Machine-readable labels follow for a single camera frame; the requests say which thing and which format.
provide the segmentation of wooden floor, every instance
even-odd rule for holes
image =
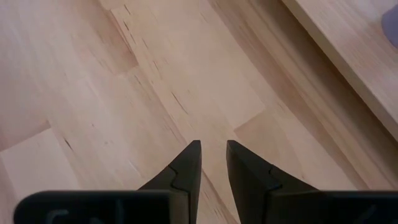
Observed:
[[[282,1],[398,140],[398,49],[382,29],[398,1]]]
[[[194,139],[198,223],[239,223],[227,139],[320,189],[398,188],[397,143],[277,0],[0,0],[0,32],[0,223],[137,189]]]

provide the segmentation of purple object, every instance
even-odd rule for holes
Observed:
[[[398,47],[398,5],[383,15],[381,25],[386,37]]]

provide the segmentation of wood grain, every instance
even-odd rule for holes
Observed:
[[[283,0],[361,98],[398,139],[398,50],[382,15],[398,2]]]
[[[6,223],[61,174],[68,189],[136,189],[194,139],[198,223],[239,223],[228,139],[322,189],[398,186],[397,143],[277,0],[0,2],[0,82],[16,86],[0,129],[25,136],[0,152]]]

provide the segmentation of black plastic part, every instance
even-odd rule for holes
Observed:
[[[195,224],[201,145],[193,141],[160,174],[137,191],[41,192],[25,198],[15,224]]]
[[[190,224],[196,224],[201,181],[201,144],[189,144],[160,174],[140,190],[170,189],[188,194]]]
[[[181,210],[187,204],[180,205],[186,200],[168,190],[41,192],[18,205],[14,223],[188,223],[188,211]]]
[[[227,143],[227,165],[242,224],[398,223],[397,192],[317,190],[236,141]]]

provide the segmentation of light wood plank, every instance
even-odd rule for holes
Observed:
[[[236,134],[242,144],[259,156],[319,189],[354,190],[353,182],[363,181],[349,179],[287,108],[257,115],[238,128]]]
[[[197,223],[238,223],[204,172],[201,174],[200,191]]]
[[[39,88],[32,79],[25,36],[17,33],[19,21],[13,19],[8,4],[0,8],[0,151],[49,128],[40,109]]]
[[[160,100],[176,122],[184,138],[187,141],[191,141],[192,139],[201,139],[203,141],[203,169],[208,175],[211,183],[215,186],[217,193],[220,194],[220,197],[228,207],[228,210],[232,211],[231,213],[237,220],[238,214],[228,184],[226,161],[224,159],[226,140],[236,138],[232,132],[233,127],[230,125],[231,122],[228,122],[231,120],[226,119],[223,113],[225,111],[220,109],[218,99],[212,97],[218,93],[214,92],[214,94],[211,95],[208,91],[208,86],[203,86],[195,82],[195,80],[198,80],[205,74],[202,76],[196,75],[195,77],[193,77],[193,75],[196,73],[189,75],[193,70],[190,68],[189,63],[186,63],[184,56],[180,55],[182,50],[174,49],[168,41],[167,36],[162,33],[163,29],[160,29],[161,26],[154,25],[156,20],[145,7],[146,4],[143,2],[135,3],[137,3],[137,5],[127,5],[128,9],[133,7],[134,11],[128,12],[125,7],[122,7],[113,10],[114,16],[120,24],[124,24],[124,19],[130,19],[130,27],[127,29],[127,27],[123,25],[121,29],[126,32],[126,39],[129,41],[140,67],[142,67],[145,74],[149,77]],[[174,2],[170,6],[167,6],[167,8],[172,7],[174,4],[178,3]],[[185,15],[186,12],[181,9],[181,6],[176,6],[176,9],[181,10],[181,12],[174,12],[171,14],[169,14],[167,10],[163,12],[169,15],[178,13]],[[133,23],[130,17],[131,15],[139,15],[136,19],[142,21],[142,24]],[[206,23],[202,18],[200,18],[198,22]],[[224,64],[217,65],[215,70],[220,66],[223,68]],[[241,80],[242,78],[239,76],[232,76],[228,79],[235,82],[233,79]],[[245,96],[244,89],[246,85],[242,83],[242,87],[242,91],[237,91]],[[256,105],[258,97],[256,96],[254,99],[248,97],[245,99],[247,101],[253,100],[253,105]],[[233,103],[233,105],[227,106],[232,109],[239,105]]]
[[[0,159],[18,200],[43,190],[80,188],[51,129],[1,152]]]
[[[251,73],[247,77],[271,111],[285,106],[291,110],[357,188],[397,186],[396,141],[341,82],[283,4],[276,0],[213,4],[261,72],[261,77]],[[267,85],[283,103],[264,88]]]
[[[138,45],[147,47],[147,73],[167,75],[167,67],[183,71],[205,90],[203,95],[214,99],[234,128],[264,109],[244,78],[258,71],[207,2],[130,1],[113,12],[136,56]]]
[[[136,65],[96,0],[2,0],[1,4],[2,46],[15,60],[5,64],[2,75],[23,72],[40,93],[90,73],[114,75]],[[25,66],[18,67],[17,62]]]
[[[0,224],[12,223],[17,199],[4,164],[0,160]]]
[[[124,5],[126,0],[99,0],[99,3],[105,10],[111,10]]]
[[[84,189],[135,190],[158,174],[187,142],[139,68],[116,77],[89,76],[48,98],[49,120]],[[206,178],[203,220],[226,223]]]
[[[396,0],[283,0],[361,98],[398,139],[398,50],[382,15]]]

